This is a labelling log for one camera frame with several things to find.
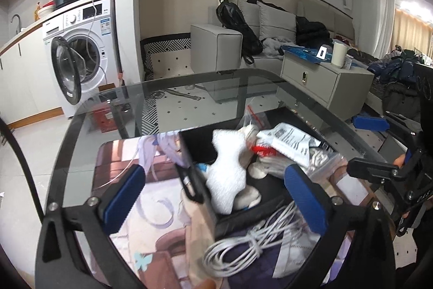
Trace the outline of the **person right hand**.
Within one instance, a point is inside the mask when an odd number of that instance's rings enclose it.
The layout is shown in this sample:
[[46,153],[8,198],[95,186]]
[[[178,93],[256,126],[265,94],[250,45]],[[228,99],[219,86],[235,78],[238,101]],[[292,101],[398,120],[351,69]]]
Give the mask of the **person right hand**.
[[[402,154],[402,155],[400,155],[398,158],[396,158],[396,159],[394,160],[393,163],[394,163],[397,167],[401,168],[401,167],[404,166],[405,158],[406,158],[406,155],[405,155],[405,154]],[[402,218],[403,218],[403,219],[406,219],[408,216],[409,216],[409,212],[406,212],[405,214],[402,215]]]

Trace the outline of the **person left hand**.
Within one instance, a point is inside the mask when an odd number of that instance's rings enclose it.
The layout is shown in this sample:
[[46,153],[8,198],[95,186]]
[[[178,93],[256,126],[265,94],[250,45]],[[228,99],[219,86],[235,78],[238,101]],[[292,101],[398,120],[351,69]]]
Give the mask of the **person left hand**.
[[216,289],[216,283],[214,280],[206,279],[203,280],[199,285],[196,285],[194,289]]

